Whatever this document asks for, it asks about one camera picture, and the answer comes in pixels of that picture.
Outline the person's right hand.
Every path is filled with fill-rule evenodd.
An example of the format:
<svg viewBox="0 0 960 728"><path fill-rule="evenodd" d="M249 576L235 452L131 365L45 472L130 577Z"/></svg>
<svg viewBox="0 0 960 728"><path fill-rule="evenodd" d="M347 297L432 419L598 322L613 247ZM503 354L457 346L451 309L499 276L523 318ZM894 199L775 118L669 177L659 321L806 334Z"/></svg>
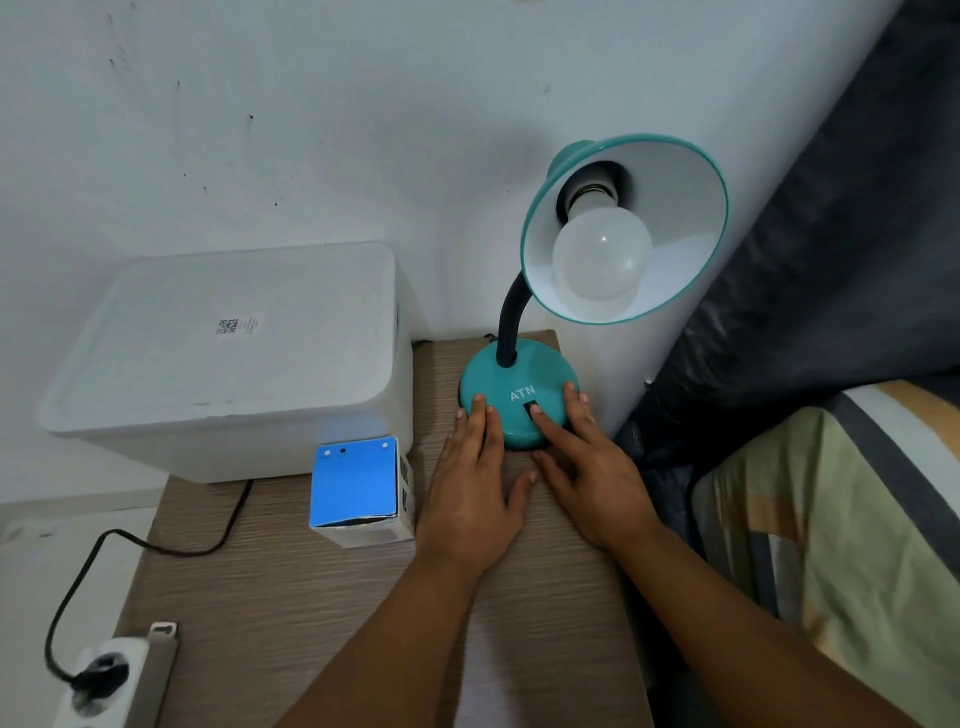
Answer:
<svg viewBox="0 0 960 728"><path fill-rule="evenodd" d="M666 533L636 465L602 429L601 442L590 444L537 405L531 417L550 445L536 452L552 455L574 480L579 506L563 510L585 540L620 558Z"/></svg>

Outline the person's left hand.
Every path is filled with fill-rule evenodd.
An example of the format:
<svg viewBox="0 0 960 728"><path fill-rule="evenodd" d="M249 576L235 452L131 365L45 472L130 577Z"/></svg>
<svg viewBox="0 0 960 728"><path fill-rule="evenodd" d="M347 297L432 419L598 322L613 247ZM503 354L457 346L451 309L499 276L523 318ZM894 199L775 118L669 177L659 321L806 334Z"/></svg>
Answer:
<svg viewBox="0 0 960 728"><path fill-rule="evenodd" d="M416 557L478 583L518 537L524 519L507 512L503 486L505 437L498 410L486 403L486 432L476 464L466 461L466 424L460 408L433 472L416 525Z"/></svg>

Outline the teal desk lamp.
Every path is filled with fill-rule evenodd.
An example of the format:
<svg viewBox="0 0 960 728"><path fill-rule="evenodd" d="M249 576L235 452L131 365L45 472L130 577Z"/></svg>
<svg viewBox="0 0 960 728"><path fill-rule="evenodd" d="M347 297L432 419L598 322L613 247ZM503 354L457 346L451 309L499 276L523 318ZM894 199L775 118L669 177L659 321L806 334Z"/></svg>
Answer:
<svg viewBox="0 0 960 728"><path fill-rule="evenodd" d="M653 237L654 249L639 287L622 308L574 308L556 286L554 244L568 221L572 197L589 185L607 188ZM521 270L503 301L496 336L462 371L460 406L469 409L474 395L484 395L500 415L508 450L541 447L546 439L530 415L531 407L540 407L567 427L563 387L567 382L577 384L578 378L556 348L521 337L528 303L535 300L563 321L598 327L630 323L659 311L702 277L725 237L729 214L729 192L720 166L688 140L637 132L562 148L525 214L519 242Z"/></svg>

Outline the person's right forearm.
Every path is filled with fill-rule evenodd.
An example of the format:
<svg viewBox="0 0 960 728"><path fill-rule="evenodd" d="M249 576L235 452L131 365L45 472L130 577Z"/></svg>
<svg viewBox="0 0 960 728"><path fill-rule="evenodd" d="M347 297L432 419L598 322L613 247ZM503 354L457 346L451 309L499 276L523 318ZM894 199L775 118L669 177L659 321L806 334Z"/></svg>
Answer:
<svg viewBox="0 0 960 728"><path fill-rule="evenodd" d="M663 525L617 531L607 548L732 728L920 728Z"/></svg>

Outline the person's left forearm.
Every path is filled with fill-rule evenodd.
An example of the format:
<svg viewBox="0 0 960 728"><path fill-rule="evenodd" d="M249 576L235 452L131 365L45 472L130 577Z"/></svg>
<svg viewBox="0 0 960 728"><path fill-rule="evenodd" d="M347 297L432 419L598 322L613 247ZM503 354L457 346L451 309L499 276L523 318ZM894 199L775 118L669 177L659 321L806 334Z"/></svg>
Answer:
<svg viewBox="0 0 960 728"><path fill-rule="evenodd" d="M423 552L273 728L435 728L455 644L498 557Z"/></svg>

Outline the small white box blue top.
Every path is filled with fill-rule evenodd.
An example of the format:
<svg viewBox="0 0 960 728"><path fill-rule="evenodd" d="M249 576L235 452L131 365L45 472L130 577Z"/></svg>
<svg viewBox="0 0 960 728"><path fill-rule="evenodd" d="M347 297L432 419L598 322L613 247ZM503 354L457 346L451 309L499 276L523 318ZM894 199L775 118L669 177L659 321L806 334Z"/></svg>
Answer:
<svg viewBox="0 0 960 728"><path fill-rule="evenodd" d="M308 525L348 551L413 541L413 473L399 440L320 445L311 473Z"/></svg>

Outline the white light bulb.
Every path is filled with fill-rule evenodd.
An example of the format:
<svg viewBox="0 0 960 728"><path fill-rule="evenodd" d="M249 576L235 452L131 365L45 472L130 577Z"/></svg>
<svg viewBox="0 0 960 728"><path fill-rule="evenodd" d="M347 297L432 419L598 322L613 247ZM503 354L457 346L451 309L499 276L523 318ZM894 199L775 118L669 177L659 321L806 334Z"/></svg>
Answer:
<svg viewBox="0 0 960 728"><path fill-rule="evenodd" d="M600 184L577 190L556 238L558 295L574 309L622 309L640 287L654 250L646 224Z"/></svg>

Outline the white plastic storage box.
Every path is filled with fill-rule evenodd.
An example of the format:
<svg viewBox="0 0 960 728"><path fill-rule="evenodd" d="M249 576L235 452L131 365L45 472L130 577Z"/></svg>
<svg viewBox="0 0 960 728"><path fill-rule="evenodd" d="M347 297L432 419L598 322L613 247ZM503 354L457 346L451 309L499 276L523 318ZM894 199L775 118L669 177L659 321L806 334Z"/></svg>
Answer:
<svg viewBox="0 0 960 728"><path fill-rule="evenodd" d="M54 436L183 480L309 473L320 446L414 440L399 265L379 242L137 262L37 408Z"/></svg>

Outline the dark grey bed sheet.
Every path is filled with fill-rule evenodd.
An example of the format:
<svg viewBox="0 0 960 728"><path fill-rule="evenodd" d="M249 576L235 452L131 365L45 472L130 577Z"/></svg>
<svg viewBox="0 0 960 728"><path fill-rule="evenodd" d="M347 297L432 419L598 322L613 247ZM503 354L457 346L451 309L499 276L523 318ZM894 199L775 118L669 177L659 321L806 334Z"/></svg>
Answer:
<svg viewBox="0 0 960 728"><path fill-rule="evenodd" d="M956 371L960 0L905 0L617 441L710 564L691 513L702 476L803 407Z"/></svg>

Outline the striped pastel pillow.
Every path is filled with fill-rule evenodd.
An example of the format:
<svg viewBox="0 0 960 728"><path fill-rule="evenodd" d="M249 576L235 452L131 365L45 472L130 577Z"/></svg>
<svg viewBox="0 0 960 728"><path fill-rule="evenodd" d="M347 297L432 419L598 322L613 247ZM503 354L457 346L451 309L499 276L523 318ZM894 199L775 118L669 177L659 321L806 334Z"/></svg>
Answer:
<svg viewBox="0 0 960 728"><path fill-rule="evenodd" d="M706 561L926 728L960 728L960 370L802 407L698 479Z"/></svg>

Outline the white power strip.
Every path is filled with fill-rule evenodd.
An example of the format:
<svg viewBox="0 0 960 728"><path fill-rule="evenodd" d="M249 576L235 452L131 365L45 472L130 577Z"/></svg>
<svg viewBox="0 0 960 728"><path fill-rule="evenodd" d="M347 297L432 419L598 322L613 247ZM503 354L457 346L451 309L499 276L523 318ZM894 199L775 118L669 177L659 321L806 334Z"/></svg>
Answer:
<svg viewBox="0 0 960 728"><path fill-rule="evenodd" d="M156 728L180 647L175 621L150 625L144 636L112 637L79 653L74 674L97 656L120 652L129 664L125 685L111 697L86 701L67 684L52 728Z"/></svg>

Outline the black power plug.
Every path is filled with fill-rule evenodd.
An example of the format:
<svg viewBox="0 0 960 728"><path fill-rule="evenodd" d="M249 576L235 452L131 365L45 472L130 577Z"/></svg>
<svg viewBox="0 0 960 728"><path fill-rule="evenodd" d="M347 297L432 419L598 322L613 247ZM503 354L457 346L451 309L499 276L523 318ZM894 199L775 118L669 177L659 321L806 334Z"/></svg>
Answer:
<svg viewBox="0 0 960 728"><path fill-rule="evenodd" d="M82 700L107 699L129 680L130 665L120 652L97 656L85 669L70 678L68 685Z"/></svg>

